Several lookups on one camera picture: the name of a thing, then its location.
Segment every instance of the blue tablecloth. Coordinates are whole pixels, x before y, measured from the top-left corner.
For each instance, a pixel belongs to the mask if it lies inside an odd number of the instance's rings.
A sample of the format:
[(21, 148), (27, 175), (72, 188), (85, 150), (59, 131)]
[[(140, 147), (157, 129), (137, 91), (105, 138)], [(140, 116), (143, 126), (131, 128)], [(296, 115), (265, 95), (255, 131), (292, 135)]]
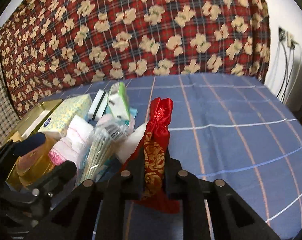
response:
[[(48, 99), (110, 89), (93, 83)], [(258, 80), (223, 74), (124, 80), (136, 127), (156, 97), (174, 102), (169, 126), (172, 158), (199, 178), (224, 179), (281, 239), (302, 227), (302, 126)], [(182, 239), (182, 214), (168, 215), (127, 203), (124, 239)]]

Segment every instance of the clear plastic packaging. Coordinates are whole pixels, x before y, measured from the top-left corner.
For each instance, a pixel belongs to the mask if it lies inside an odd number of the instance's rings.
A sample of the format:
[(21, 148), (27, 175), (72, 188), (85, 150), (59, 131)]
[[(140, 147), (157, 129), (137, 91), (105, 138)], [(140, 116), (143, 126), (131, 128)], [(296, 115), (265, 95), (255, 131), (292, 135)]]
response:
[(115, 149), (113, 145), (128, 136), (129, 123), (117, 119), (111, 119), (106, 123), (97, 125), (92, 133), (90, 152), (85, 156), (85, 165), (79, 184), (86, 179), (98, 181), (108, 168), (108, 163), (113, 157)]

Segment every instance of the red satin pouch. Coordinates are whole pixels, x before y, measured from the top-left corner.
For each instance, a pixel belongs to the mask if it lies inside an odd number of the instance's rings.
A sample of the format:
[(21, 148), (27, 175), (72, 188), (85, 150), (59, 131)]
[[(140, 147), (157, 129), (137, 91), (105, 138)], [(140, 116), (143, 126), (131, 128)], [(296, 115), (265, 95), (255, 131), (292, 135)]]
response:
[(164, 177), (165, 152), (170, 141), (168, 125), (171, 122), (173, 101), (170, 98), (155, 98), (150, 104), (150, 119), (144, 136), (130, 158), (123, 164), (138, 156), (139, 149), (144, 148), (145, 191), (137, 203), (154, 208), (164, 213), (179, 213), (180, 204), (167, 198), (162, 188)]

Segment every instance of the black stripe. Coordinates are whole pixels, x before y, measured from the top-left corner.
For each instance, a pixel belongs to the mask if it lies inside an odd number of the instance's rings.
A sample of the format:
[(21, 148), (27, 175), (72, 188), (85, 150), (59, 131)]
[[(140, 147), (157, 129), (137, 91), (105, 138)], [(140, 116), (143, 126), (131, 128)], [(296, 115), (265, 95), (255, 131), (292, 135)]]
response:
[(95, 119), (95, 116), (96, 116), (96, 114), (97, 114), (97, 112), (98, 112), (98, 110), (99, 110), (100, 105), (102, 104), (102, 101), (103, 101), (104, 96), (106, 95), (106, 93), (107, 93), (107, 92), (105, 92), (105, 91), (103, 92), (103, 95), (102, 95), (102, 97), (101, 97), (101, 100), (100, 100), (100, 102), (98, 103), (97, 108), (96, 108), (95, 111), (94, 111), (92, 120)]

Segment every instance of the power socket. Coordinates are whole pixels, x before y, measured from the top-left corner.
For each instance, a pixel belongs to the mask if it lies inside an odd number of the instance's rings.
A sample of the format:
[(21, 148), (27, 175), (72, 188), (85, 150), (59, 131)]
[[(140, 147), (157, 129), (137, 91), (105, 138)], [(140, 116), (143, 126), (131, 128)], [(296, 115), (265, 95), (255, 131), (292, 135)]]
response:
[(286, 31), (281, 27), (278, 27), (278, 37), (280, 41), (285, 41), (286, 39)]
[(289, 47), (290, 49), (292, 49), (294, 47), (294, 36), (287, 32), (287, 47)]

